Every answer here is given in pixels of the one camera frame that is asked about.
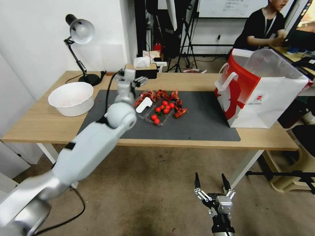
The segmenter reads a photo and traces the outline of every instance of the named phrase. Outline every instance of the table leg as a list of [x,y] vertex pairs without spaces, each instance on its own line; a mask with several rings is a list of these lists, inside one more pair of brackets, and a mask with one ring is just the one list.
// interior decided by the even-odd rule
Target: table leg
[[239,164],[232,176],[228,179],[231,185],[231,189],[234,189],[238,182],[243,178],[245,173],[252,167],[257,159],[262,155],[264,150],[251,150],[247,153],[245,158]]
[[[51,161],[51,163],[54,164],[56,162],[59,154],[56,151],[56,149],[53,147],[53,145],[48,144],[48,143],[37,143],[37,145],[43,151],[43,153],[46,155],[46,157]],[[71,187],[73,187],[73,188],[77,188],[77,186],[78,186],[77,181],[74,182],[73,184],[71,184]]]

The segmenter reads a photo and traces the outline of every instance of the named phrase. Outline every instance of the white bowl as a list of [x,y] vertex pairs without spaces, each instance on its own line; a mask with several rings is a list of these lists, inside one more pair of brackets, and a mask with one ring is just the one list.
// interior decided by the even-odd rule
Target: white bowl
[[93,86],[85,82],[65,84],[52,91],[48,102],[65,116],[82,115],[94,105],[93,90]]

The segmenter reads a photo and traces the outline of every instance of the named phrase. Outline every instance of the desk lamp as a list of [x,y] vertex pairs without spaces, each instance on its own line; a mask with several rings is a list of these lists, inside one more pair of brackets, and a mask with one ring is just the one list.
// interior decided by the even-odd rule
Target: desk lamp
[[79,82],[86,82],[88,84],[91,84],[92,86],[98,85],[102,81],[102,78],[100,78],[96,74],[87,74],[85,66],[81,61],[78,60],[78,58],[71,49],[71,45],[73,43],[87,44],[92,40],[95,34],[93,24],[87,20],[77,19],[72,14],[68,14],[66,16],[66,22],[70,26],[70,37],[65,39],[64,42],[68,46],[76,63],[83,72],[83,76],[79,78]]

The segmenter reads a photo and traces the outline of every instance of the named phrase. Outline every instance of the wooden table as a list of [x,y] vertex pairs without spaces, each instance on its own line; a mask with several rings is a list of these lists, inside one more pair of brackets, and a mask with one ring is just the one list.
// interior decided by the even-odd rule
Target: wooden table
[[[287,48],[283,48],[283,47],[273,47],[270,46],[273,50],[275,50],[277,53],[279,53],[280,55],[284,56],[285,58],[287,58],[289,61],[291,62],[297,62],[299,60],[301,60],[303,57],[300,53],[293,53],[293,54],[289,54],[287,53]],[[312,74],[313,76],[315,76],[315,71],[306,67],[303,67],[303,69],[305,69],[307,72],[309,72],[310,74]]]
[[[287,59],[289,62],[293,63],[293,62],[297,62],[299,60],[301,60],[303,57],[300,53],[293,53],[293,54],[289,54],[287,53],[287,48],[283,48],[283,47],[274,47],[274,46],[270,46],[275,52],[277,52],[278,54],[280,54],[282,57],[284,57],[285,59]],[[315,71],[306,67],[302,67],[302,69],[304,70],[303,73],[310,79],[315,78]],[[299,96],[315,96],[315,84],[313,84],[310,88],[308,88],[305,91],[302,91]]]
[[[47,99],[54,89],[79,74],[79,71],[65,72],[13,128],[5,134],[2,140],[5,142],[37,143],[49,160],[54,163],[58,153],[51,144],[69,143],[79,131],[86,114],[77,117],[63,116],[48,104]],[[214,91],[214,82],[219,79],[219,76],[219,74],[158,73],[157,79],[149,80],[141,89]],[[110,76],[105,76],[102,83],[94,87],[94,98],[99,90],[107,89],[109,80]],[[117,89],[115,82],[112,83],[111,89]],[[239,167],[228,178],[232,188],[236,186],[264,150],[294,151],[298,149],[295,142],[278,122],[270,129],[238,128],[237,132],[241,138],[239,142],[120,139],[118,145],[249,150]]]

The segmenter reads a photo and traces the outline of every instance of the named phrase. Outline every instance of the lamp base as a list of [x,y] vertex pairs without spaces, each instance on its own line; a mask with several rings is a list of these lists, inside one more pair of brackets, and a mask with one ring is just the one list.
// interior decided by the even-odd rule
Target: lamp base
[[101,81],[100,77],[96,74],[88,74],[79,79],[79,82],[86,82],[92,86],[98,85]]

